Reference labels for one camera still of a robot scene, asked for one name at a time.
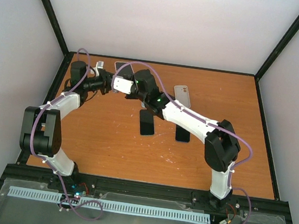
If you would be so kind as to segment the white translucent phone case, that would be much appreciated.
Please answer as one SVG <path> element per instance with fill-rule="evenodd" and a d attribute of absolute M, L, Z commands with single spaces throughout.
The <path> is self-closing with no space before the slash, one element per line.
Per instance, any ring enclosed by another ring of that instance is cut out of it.
<path fill-rule="evenodd" d="M 186 85 L 175 85 L 174 96 L 185 107 L 191 107 L 189 89 Z"/>

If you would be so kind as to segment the blue phone black screen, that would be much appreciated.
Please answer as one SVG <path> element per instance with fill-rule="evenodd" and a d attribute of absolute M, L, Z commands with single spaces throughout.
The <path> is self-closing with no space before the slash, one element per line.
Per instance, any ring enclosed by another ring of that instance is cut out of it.
<path fill-rule="evenodd" d="M 183 127 L 176 125 L 175 140 L 177 142 L 189 143 L 190 133 L 187 130 L 185 130 Z"/>

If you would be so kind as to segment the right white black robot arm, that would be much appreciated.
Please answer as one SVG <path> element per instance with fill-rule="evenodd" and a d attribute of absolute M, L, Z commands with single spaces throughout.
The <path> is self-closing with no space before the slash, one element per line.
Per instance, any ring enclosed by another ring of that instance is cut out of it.
<path fill-rule="evenodd" d="M 211 168 L 209 201 L 214 208 L 224 206 L 232 195 L 232 173 L 241 150 L 232 124 L 208 119 L 183 105 L 163 87 L 158 87 L 149 69 L 120 69 L 130 87 L 123 90 L 127 99 L 142 101 L 147 112 L 180 126 L 205 146 L 204 160 Z"/>

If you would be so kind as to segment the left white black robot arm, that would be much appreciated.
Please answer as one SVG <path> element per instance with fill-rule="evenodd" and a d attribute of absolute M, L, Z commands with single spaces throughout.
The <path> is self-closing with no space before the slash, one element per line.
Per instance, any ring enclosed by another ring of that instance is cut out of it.
<path fill-rule="evenodd" d="M 76 190 L 80 178 L 73 173 L 75 162 L 61 148 L 61 121 L 85 103 L 89 92 L 108 93 L 112 77 L 113 74 L 104 69 L 94 69 L 83 61 L 75 61 L 70 65 L 70 78 L 58 97 L 24 111 L 20 148 L 48 164 L 54 174 L 61 175 L 60 182 L 66 190 Z"/>

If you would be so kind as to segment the left black frame post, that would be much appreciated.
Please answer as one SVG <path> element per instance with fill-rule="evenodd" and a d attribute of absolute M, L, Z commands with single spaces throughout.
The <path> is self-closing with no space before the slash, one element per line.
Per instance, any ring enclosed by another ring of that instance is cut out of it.
<path fill-rule="evenodd" d="M 61 52 L 65 56 L 69 54 L 69 49 L 62 34 L 62 30 L 57 20 L 51 0 L 41 0 L 41 3 L 43 4 L 45 13 L 47 14 L 50 25 L 52 26 L 54 35 L 57 39 L 57 43 L 61 49 Z"/>

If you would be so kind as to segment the black frame post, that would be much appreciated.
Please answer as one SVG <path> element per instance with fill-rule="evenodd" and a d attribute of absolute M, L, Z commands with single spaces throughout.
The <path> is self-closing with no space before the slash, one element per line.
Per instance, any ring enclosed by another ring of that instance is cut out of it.
<path fill-rule="evenodd" d="M 45 13 L 47 14 L 50 25 L 52 26 L 54 35 L 57 39 L 57 43 L 61 49 L 61 52 L 65 56 L 69 54 L 69 49 L 62 34 L 62 30 L 57 20 L 51 0 L 41 0 L 41 3 L 43 4 Z"/>
<path fill-rule="evenodd" d="M 256 82 L 259 82 L 261 80 L 261 78 L 265 75 L 265 73 L 275 62 L 275 60 L 277 60 L 278 56 L 281 54 L 282 51 L 284 51 L 285 47 L 290 43 L 290 41 L 292 40 L 292 38 L 294 38 L 294 36 L 298 31 L 299 31 L 299 15 L 297 15 L 297 17 L 290 25 L 290 27 L 286 30 L 285 34 L 282 36 L 278 44 L 274 47 L 274 49 L 271 51 L 267 59 L 265 59 L 265 61 L 263 62 L 259 70 L 256 72 L 254 76 Z"/>

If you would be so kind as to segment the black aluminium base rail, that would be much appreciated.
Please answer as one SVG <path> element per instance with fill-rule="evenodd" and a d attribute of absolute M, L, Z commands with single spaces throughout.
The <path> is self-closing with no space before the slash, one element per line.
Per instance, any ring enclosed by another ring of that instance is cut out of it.
<path fill-rule="evenodd" d="M 31 167 L 27 165 L 8 164 L 1 176 L 2 179 L 12 178 L 34 182 L 43 182 L 50 189 L 62 191 L 59 178 L 50 169 Z M 117 178 L 78 174 L 76 179 L 63 178 L 64 185 L 69 194 L 77 191 L 87 191 L 89 195 L 118 193 L 135 197 L 148 197 L 174 201 L 185 204 L 188 208 L 203 210 L 210 213 L 223 213 L 225 208 L 234 208 L 237 213 L 252 212 L 281 215 L 285 219 L 291 219 L 290 209 L 287 202 L 273 201 L 252 197 L 248 203 L 245 196 L 232 195 L 222 205 L 217 204 L 207 191 L 198 189 L 176 188 L 167 185 L 141 183 L 136 181 L 119 180 Z"/>

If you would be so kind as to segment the right black frame post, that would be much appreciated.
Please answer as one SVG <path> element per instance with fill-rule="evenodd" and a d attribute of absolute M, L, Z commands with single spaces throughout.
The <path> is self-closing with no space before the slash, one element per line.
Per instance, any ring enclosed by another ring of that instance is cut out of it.
<path fill-rule="evenodd" d="M 265 73 L 275 62 L 275 60 L 277 60 L 278 56 L 281 54 L 282 51 L 284 51 L 285 47 L 290 43 L 290 41 L 292 40 L 292 38 L 294 38 L 294 36 L 298 31 L 299 31 L 299 15 L 297 15 L 297 17 L 290 25 L 290 27 L 286 30 L 285 34 L 282 36 L 278 44 L 274 47 L 274 49 L 271 51 L 267 59 L 265 59 L 265 61 L 263 62 L 259 70 L 256 72 L 254 76 L 256 82 L 259 82 L 261 80 L 261 78 L 265 75 Z"/>

